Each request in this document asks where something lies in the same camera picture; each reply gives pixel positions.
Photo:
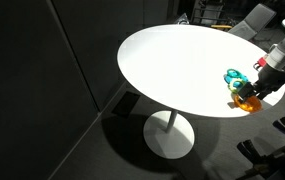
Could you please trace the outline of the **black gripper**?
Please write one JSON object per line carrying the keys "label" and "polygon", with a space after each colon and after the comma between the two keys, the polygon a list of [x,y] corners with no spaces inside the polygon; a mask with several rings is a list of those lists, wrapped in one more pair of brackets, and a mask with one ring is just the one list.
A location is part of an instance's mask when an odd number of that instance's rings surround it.
{"label": "black gripper", "polygon": [[254,96],[263,100],[270,93],[278,91],[284,84],[285,72],[278,71],[266,64],[258,72],[258,80],[253,85],[247,82],[240,88],[238,95],[241,99]]}

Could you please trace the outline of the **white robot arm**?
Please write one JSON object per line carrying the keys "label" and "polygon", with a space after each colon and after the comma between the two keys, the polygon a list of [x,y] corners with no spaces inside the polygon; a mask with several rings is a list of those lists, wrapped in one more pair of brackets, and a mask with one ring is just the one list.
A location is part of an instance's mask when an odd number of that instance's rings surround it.
{"label": "white robot arm", "polygon": [[263,100],[272,92],[278,91],[285,84],[285,38],[267,55],[266,64],[258,72],[258,80],[247,82],[239,91],[242,102],[256,96]]}

